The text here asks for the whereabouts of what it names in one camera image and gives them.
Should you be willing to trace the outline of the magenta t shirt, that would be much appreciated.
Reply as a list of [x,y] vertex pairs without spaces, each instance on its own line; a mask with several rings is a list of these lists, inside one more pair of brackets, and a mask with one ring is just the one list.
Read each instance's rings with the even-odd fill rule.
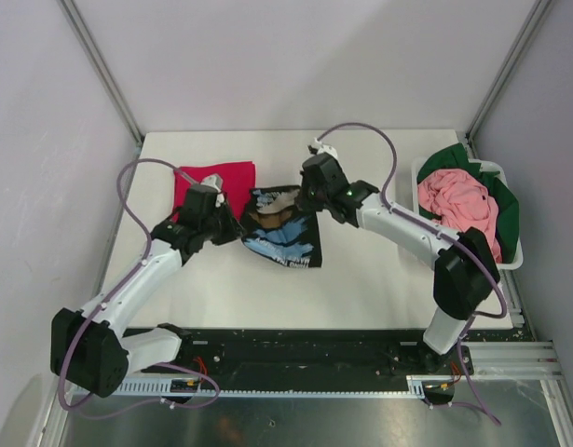
[[256,167],[252,161],[228,162],[205,167],[181,166],[180,170],[201,183],[206,177],[217,174],[222,179],[222,190],[237,221],[255,187]]

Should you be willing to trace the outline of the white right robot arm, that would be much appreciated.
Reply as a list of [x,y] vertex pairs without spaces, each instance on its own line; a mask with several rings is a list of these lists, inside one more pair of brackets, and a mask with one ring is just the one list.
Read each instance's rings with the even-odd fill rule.
[[450,364],[450,350],[491,293],[501,303],[498,316],[505,316],[499,271],[481,231],[472,227],[458,232],[388,202],[370,183],[351,183],[337,158],[328,153],[308,158],[302,164],[301,180],[296,199],[299,208],[326,210],[341,224],[380,235],[411,252],[433,271],[436,310],[423,332],[424,345],[417,350],[418,364],[425,372],[440,373]]

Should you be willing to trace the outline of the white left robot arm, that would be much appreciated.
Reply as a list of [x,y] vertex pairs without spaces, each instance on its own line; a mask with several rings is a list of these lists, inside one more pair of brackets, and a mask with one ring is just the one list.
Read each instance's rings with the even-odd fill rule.
[[127,336],[129,324],[149,298],[206,243],[221,246],[241,238],[242,228],[217,186],[194,184],[184,203],[148,233],[143,254],[125,276],[81,309],[61,309],[51,323],[50,369],[106,398],[125,377],[165,364],[187,370],[194,360],[188,331],[161,323]]

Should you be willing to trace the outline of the black t shirt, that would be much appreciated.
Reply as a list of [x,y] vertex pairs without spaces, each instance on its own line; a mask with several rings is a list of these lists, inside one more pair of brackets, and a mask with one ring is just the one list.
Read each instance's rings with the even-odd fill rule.
[[284,185],[253,188],[240,217],[242,244],[289,268],[320,268],[321,237],[317,214],[296,205],[301,188]]

